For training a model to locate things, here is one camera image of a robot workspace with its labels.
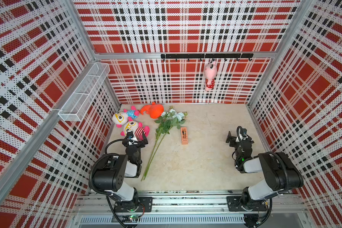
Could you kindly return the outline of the artificial flower bouquet green stems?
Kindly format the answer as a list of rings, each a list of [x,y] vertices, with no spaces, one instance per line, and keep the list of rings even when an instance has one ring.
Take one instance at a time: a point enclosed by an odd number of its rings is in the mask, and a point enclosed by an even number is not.
[[[155,130],[155,144],[141,181],[146,179],[154,157],[165,136],[170,134],[170,131],[173,127],[180,129],[181,126],[186,122],[187,116],[187,112],[177,112],[172,106],[170,106],[167,111],[164,111],[161,116],[155,120],[155,123],[159,124]]]

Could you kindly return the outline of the pink tape dispenser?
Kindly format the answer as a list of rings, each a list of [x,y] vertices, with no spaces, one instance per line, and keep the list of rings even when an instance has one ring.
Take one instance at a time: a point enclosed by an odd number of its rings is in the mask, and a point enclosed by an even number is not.
[[[187,145],[189,143],[188,141],[188,131],[186,127],[181,127],[180,128],[180,134],[181,134],[181,144],[182,145]]]

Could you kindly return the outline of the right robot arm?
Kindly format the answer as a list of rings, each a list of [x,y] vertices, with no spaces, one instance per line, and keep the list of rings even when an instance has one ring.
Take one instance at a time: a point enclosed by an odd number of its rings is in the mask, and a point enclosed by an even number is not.
[[[247,129],[238,126],[236,136],[228,132],[226,143],[234,148],[232,158],[234,166],[240,173],[263,173],[263,180],[253,186],[244,188],[238,207],[253,211],[261,203],[273,197],[301,188],[304,179],[285,153],[265,152],[252,156],[254,141],[247,134]]]

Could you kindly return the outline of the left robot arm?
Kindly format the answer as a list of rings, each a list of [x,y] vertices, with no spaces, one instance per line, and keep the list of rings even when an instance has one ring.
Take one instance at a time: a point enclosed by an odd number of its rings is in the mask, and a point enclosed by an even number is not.
[[[121,142],[125,154],[108,153],[114,143]],[[138,178],[142,171],[141,149],[148,144],[145,133],[137,138],[134,132],[128,132],[123,139],[111,141],[102,155],[92,166],[89,175],[89,187],[116,202],[118,206],[131,212],[139,208],[139,196],[136,188],[128,185],[125,178]]]

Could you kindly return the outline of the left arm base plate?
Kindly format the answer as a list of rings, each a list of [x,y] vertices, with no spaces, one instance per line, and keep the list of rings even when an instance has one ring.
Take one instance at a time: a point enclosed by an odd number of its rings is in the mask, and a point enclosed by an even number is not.
[[[139,197],[137,200],[128,202],[116,202],[114,206],[115,212],[151,212],[153,205],[153,197]]]

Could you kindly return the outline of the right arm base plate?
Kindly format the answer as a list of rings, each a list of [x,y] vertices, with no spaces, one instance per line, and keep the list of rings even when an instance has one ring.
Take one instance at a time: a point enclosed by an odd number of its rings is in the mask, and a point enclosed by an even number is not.
[[[267,211],[267,206],[263,200],[244,200],[241,199],[241,196],[228,196],[227,206],[230,212]]]

